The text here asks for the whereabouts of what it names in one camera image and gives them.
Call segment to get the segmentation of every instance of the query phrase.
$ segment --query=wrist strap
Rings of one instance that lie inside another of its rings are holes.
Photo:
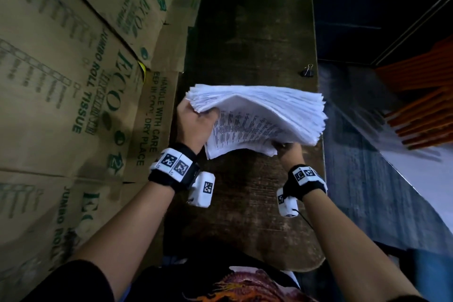
[[[303,196],[316,189],[320,189],[327,194],[327,184],[324,179],[321,178],[314,168],[307,165],[296,165],[288,172],[288,180],[283,188],[283,198],[289,196],[287,191],[292,190],[297,195],[294,197],[301,201]]]
[[[171,186],[175,192],[188,190],[200,172],[196,159],[189,147],[176,143],[163,150],[160,158],[153,162],[148,180]]]

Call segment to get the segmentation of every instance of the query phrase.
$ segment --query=forearm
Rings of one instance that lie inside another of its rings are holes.
[[[348,301],[419,295],[393,262],[321,190],[303,203],[332,272]]]
[[[71,260],[84,259],[97,265],[118,299],[131,282],[173,196],[171,187],[147,183]]]

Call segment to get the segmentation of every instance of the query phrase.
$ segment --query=cable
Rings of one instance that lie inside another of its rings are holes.
[[[293,209],[293,211],[297,211],[297,213],[298,213],[300,216],[302,216],[302,218],[305,220],[305,222],[308,223],[308,225],[310,226],[310,228],[313,229],[313,227],[312,227],[312,225],[310,224],[310,222],[309,222],[305,217],[303,217],[303,214],[301,214],[301,213],[299,212],[299,210]]]

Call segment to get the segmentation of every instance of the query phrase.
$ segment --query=black t-shirt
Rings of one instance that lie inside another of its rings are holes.
[[[114,301],[99,268],[83,260],[66,263],[24,301]],[[286,273],[240,251],[206,248],[162,268],[150,267],[130,287],[126,302],[137,301],[314,301]],[[419,302],[407,296],[395,302]]]

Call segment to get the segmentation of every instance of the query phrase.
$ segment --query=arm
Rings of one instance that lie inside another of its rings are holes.
[[[178,105],[178,142],[198,154],[212,132],[218,110],[197,114],[189,101]],[[73,255],[94,263],[105,275],[115,299],[132,281],[174,196],[169,186],[148,182],[140,192]]]
[[[299,144],[286,144],[285,148],[277,149],[286,172],[304,163]],[[338,286],[348,301],[389,301],[403,295],[420,296],[399,268],[322,190],[313,190],[301,198]]]

